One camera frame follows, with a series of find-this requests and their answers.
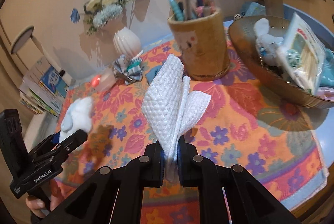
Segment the wooden cup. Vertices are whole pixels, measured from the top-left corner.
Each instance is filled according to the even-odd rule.
[[[199,81],[212,81],[228,72],[230,60],[219,8],[208,17],[184,22],[176,21],[171,16],[168,24],[190,77]]]

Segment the white flower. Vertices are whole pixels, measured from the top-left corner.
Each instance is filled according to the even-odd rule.
[[[118,0],[102,0],[102,5],[109,5],[117,2]]]
[[[101,2],[101,0],[90,0],[86,4],[86,10],[94,13],[96,11],[96,6]]]
[[[117,18],[122,14],[122,7],[119,4],[110,4],[104,7],[100,12],[97,12],[93,19],[95,28],[101,28],[112,19]]]

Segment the metal screw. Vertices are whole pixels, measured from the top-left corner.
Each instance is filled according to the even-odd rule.
[[[109,167],[102,167],[100,168],[100,174],[102,175],[106,175],[110,172],[110,168]]]
[[[139,157],[139,161],[140,161],[141,163],[146,163],[146,162],[148,162],[149,160],[150,160],[150,158],[149,158],[148,156],[146,156],[146,155],[143,155],[143,156]]]
[[[234,166],[233,166],[233,170],[234,170],[235,172],[240,173],[240,172],[243,172],[243,167],[240,166],[240,165],[234,165]]]
[[[203,161],[203,156],[201,156],[201,155],[195,155],[192,159],[195,162],[202,162]]]

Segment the white paper towel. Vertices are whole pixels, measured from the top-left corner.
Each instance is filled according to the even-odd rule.
[[[177,143],[181,135],[196,125],[211,95],[190,91],[190,78],[183,75],[183,64],[170,54],[148,87],[142,111],[160,142],[166,160],[166,179],[174,181]]]

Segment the flower arrangement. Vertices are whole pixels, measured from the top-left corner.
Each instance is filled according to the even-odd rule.
[[[83,5],[84,13],[80,14],[76,8],[71,13],[71,21],[78,23],[80,15],[84,15],[84,22],[90,25],[86,31],[87,35],[93,35],[99,31],[107,22],[118,18],[123,7],[132,0],[89,0]]]

